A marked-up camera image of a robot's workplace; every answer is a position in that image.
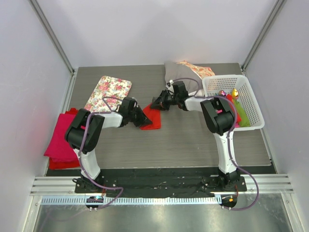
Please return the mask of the red paper napkin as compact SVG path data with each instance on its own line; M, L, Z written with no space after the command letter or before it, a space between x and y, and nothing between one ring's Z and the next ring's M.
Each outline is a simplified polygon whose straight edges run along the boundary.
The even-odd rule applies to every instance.
M141 130L157 130L161 128L161 111L151 109L150 104L143 109L144 114L151 120L152 124L140 127Z

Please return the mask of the floral rectangular tray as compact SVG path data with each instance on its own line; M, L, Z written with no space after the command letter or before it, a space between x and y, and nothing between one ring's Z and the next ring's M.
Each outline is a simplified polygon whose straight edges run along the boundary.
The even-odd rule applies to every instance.
M120 78L102 76L91 93L84 109L90 112L115 111L129 94L132 82Z

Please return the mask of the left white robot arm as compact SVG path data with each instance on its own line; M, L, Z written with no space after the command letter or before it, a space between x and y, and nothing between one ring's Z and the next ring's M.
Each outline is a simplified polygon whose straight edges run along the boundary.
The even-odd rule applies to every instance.
M135 127L152 124L134 98L125 97L115 110L90 112L80 109L65 133L65 140L75 152L80 167L81 177L73 179L77 187L93 193L103 187L103 177L98 165L95 147L101 131L106 128L121 128L128 123Z

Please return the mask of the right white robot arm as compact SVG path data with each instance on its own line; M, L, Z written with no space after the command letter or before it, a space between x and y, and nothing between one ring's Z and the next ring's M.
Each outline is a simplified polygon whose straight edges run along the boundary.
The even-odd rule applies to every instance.
M167 111L172 105L184 111L202 112L208 130L214 135L219 155L218 184L224 191L231 190L240 180L238 165L234 160L233 129L237 122L237 111L232 101L224 96L202 97L189 95L183 81L175 81L172 90L162 90L153 97L151 109Z

